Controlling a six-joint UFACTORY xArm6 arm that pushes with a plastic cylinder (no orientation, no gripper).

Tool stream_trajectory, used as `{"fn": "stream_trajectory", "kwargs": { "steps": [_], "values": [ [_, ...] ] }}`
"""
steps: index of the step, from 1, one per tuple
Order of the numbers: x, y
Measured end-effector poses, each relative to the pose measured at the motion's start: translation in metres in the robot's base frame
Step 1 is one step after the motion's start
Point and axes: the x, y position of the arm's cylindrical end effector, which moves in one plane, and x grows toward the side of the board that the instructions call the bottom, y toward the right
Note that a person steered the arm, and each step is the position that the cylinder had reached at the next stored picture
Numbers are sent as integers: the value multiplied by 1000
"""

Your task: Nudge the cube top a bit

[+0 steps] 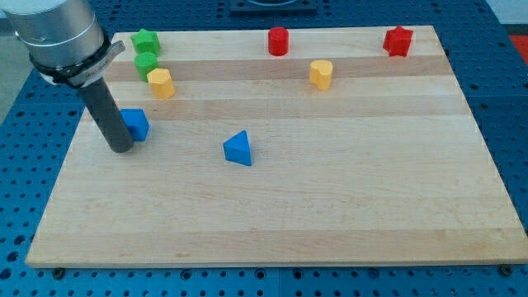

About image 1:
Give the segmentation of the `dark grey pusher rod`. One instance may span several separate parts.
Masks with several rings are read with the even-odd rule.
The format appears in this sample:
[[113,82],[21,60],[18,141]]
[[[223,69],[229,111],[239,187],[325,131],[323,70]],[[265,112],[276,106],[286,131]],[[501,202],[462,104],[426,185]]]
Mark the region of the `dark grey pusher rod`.
[[100,78],[78,92],[111,150],[115,153],[129,151],[134,140],[105,80]]

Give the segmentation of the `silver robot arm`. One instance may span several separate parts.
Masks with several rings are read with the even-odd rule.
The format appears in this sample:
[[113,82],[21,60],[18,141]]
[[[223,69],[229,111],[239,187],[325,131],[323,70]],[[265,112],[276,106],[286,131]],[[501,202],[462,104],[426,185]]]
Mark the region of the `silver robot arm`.
[[76,89],[111,150],[130,150],[133,137],[104,80],[125,45],[111,42],[89,2],[1,0],[1,11],[41,77]]

